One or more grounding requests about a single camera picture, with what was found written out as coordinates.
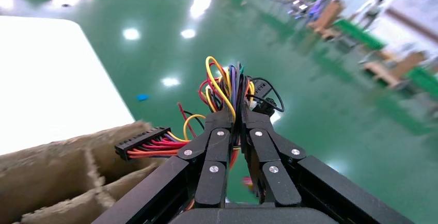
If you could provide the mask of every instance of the blue object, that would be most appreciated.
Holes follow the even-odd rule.
[[[144,101],[144,100],[148,100],[148,99],[149,99],[149,96],[146,94],[137,95],[137,100],[139,100],[139,101]]]

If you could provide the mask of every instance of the connector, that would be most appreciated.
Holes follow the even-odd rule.
[[[277,104],[274,102],[274,100],[272,98],[267,98],[266,101],[268,101],[269,103],[271,103],[274,106],[277,106]],[[272,107],[272,105],[266,103],[266,102],[262,102],[260,104],[258,104],[253,111],[257,112],[257,113],[262,113],[268,116],[272,116],[275,112],[274,108]]]
[[[116,153],[122,158],[124,161],[129,161],[129,155],[128,151],[136,148],[138,146],[141,146],[142,144],[155,139],[157,137],[163,136],[167,132],[170,132],[169,127],[157,127],[155,130],[150,130],[144,133],[141,133],[129,140],[125,140],[117,145],[114,146],[116,149]]]
[[[254,83],[254,88],[255,88],[254,95],[259,97],[259,98],[264,99],[269,94],[269,92],[272,90],[272,87],[262,80],[256,79],[255,81],[253,81],[253,83]]]

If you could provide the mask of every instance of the black wire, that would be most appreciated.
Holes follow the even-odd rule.
[[[188,112],[188,111],[185,111],[185,110],[183,110],[183,111],[184,111],[184,113],[186,113],[187,115],[193,116],[192,113],[190,113],[190,112]],[[196,119],[196,121],[199,122],[199,125],[201,125],[202,129],[205,130],[205,128],[204,128],[204,124],[201,122],[201,120],[200,120],[199,118],[197,118],[197,117],[195,117],[195,119]]]
[[[278,108],[277,106],[271,104],[271,103],[268,102],[266,99],[260,98],[260,97],[258,97],[258,96],[251,95],[251,94],[248,94],[248,95],[246,95],[246,96],[247,96],[247,97],[253,97],[253,98],[258,99],[258,100],[260,100],[260,101],[262,101],[262,102],[265,102],[265,103],[271,105],[274,109],[276,109],[276,110],[279,111],[279,112],[285,112],[285,105],[283,104],[283,100],[281,99],[281,97],[280,97],[280,95],[278,94],[277,90],[275,90],[275,88],[272,86],[272,84],[271,84],[269,81],[267,81],[266,79],[264,79],[264,78],[260,78],[260,77],[256,77],[256,78],[252,78],[252,79],[250,79],[250,81],[255,81],[255,80],[261,80],[261,81],[264,81],[264,82],[266,82],[266,83],[272,88],[272,90],[275,92],[275,95],[277,96],[278,100],[280,101],[281,109]]]

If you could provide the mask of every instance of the green floor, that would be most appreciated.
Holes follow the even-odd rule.
[[[356,53],[320,41],[302,23],[288,21],[280,6],[242,1],[211,0],[198,18],[191,17],[194,0],[80,0],[66,8],[14,0],[0,13],[77,22],[135,119],[171,126],[179,135],[177,102],[208,113],[196,94],[206,77],[205,58],[240,61],[247,74],[269,79],[283,97],[278,133],[416,223],[436,223],[438,134],[425,107],[362,75]],[[141,38],[126,40],[127,28],[138,29]],[[196,36],[184,39],[186,29]],[[180,85],[164,87],[164,78]],[[150,99],[138,102],[142,93]],[[254,201],[240,185],[247,174],[240,156],[230,174],[232,201]]]

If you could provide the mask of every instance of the table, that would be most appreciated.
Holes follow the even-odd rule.
[[[0,155],[132,123],[79,25],[0,17]]]

